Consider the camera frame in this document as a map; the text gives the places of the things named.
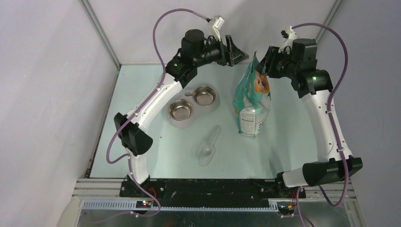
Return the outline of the teal pet food bag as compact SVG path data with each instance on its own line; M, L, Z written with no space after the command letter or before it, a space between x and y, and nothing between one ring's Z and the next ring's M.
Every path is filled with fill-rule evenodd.
M232 106L238 131L255 137L262 129L270 112L271 96L267 76L256 71L259 60L254 53L234 92Z

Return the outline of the clear plastic scoop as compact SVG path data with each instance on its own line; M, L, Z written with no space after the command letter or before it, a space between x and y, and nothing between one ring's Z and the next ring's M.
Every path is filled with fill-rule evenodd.
M220 125L216 125L210 132L210 134L207 136L198 156L198 164L201 167L207 166L213 159L214 154L216 152L215 144L218 140L221 131L222 127Z

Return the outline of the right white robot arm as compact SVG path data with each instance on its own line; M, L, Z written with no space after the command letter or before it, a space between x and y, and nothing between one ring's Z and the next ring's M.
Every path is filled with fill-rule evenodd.
M275 192L286 198L298 186L318 186L349 179L363 167L359 157L348 148L329 101L333 85L326 70L317 69L317 44L314 39L299 38L291 46L270 46L256 71L270 78L289 78L309 115L317 147L317 161L301 168L281 172Z

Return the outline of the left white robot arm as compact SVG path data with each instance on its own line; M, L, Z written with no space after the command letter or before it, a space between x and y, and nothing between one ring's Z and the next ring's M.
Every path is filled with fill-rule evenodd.
M146 131L155 116L197 76L199 67L214 62L233 67L249 58L234 44L230 35L226 35L225 39L223 43L213 35L206 37L199 29L188 30L181 40L181 47L163 68L160 81L148 96L128 113L114 116L115 137L126 149L128 176L134 181L131 191L138 197L144 197L149 192L146 152L151 148L153 139Z

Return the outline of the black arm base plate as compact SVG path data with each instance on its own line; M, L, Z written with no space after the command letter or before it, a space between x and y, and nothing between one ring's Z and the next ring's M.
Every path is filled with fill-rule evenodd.
M143 189L164 208L268 208L270 199L306 198L271 179L148 179Z

